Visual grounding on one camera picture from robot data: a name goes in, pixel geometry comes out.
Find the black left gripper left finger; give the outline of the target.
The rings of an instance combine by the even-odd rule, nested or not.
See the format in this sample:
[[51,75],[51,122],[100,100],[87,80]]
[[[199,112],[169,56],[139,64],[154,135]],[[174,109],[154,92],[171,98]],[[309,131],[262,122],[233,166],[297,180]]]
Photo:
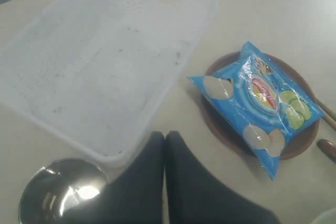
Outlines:
[[164,136],[152,132],[132,164],[93,199],[66,211],[60,223],[162,223]]

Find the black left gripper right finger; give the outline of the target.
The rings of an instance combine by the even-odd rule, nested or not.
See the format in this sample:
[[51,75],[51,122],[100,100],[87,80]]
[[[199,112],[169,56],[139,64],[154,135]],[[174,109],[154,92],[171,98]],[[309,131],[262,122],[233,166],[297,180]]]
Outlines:
[[277,216],[215,178],[178,131],[164,140],[170,223],[279,223]]

